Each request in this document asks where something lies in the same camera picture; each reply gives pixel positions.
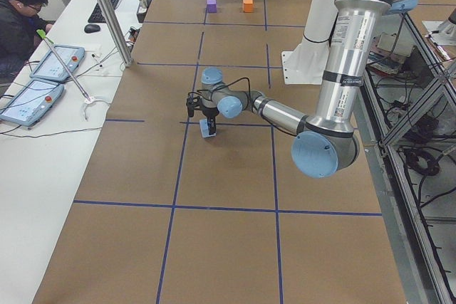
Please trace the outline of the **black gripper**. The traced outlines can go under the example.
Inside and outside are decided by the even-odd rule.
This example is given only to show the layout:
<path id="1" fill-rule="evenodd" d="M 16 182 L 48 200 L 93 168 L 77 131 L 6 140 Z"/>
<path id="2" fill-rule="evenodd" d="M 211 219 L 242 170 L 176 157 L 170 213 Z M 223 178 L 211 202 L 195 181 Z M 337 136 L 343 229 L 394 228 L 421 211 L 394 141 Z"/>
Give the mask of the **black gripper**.
<path id="1" fill-rule="evenodd" d="M 215 135 L 217 131 L 216 116 L 219 114 L 217 107 L 208 107 L 201 102 L 199 108 L 202 111 L 202 114 L 207 118 L 209 134 Z"/>

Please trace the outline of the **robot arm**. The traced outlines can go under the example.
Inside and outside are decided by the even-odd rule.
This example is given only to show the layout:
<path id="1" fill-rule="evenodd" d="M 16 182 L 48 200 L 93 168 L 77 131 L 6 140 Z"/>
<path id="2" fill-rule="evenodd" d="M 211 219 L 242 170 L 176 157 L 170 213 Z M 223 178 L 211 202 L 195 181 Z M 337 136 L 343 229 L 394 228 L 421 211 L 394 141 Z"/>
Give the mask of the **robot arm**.
<path id="1" fill-rule="evenodd" d="M 220 69 L 204 69 L 199 95 L 187 99 L 187 111 L 205 118 L 199 126 L 203 137 L 216 133 L 216 116 L 238 116 L 248 110 L 294 135 L 291 156 L 300 171 L 313 178 L 329 177 L 353 164 L 359 153 L 350 119 L 378 19 L 403 14 L 418 0 L 334 0 L 337 18 L 322 74 L 314 115 L 305 115 L 256 90 L 231 90 Z"/>

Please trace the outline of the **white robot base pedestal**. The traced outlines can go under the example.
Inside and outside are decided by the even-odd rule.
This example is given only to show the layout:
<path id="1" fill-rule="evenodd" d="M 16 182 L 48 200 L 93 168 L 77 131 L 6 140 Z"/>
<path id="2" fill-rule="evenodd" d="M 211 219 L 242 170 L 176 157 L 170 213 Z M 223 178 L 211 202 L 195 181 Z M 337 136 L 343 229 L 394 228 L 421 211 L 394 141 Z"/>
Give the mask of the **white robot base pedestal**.
<path id="1" fill-rule="evenodd" d="M 329 41 L 338 10 L 334 0 L 312 0 L 300 44 L 281 53 L 287 85 L 320 85 L 329 55 Z"/>

